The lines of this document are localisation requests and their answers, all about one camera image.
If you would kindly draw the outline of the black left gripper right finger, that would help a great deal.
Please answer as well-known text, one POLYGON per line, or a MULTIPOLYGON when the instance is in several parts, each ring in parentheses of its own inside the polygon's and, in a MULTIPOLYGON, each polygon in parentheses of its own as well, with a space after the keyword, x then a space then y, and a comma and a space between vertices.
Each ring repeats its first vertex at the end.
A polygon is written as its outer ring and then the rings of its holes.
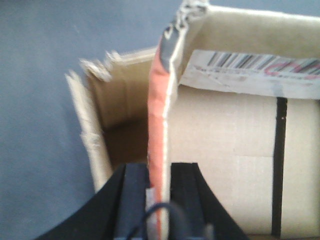
POLYGON ((170 200, 183 211, 183 219, 169 224, 169 238, 177 240, 183 222, 187 240, 248 240, 208 186, 197 163, 171 165, 170 200))

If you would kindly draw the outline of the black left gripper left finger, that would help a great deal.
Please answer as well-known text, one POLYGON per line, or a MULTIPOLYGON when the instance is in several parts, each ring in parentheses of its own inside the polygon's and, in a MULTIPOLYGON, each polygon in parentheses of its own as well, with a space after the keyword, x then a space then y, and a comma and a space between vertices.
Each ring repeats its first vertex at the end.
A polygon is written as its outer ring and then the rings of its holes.
POLYGON ((146 211, 149 172, 144 163, 119 166, 77 212, 40 240, 124 240, 146 211))

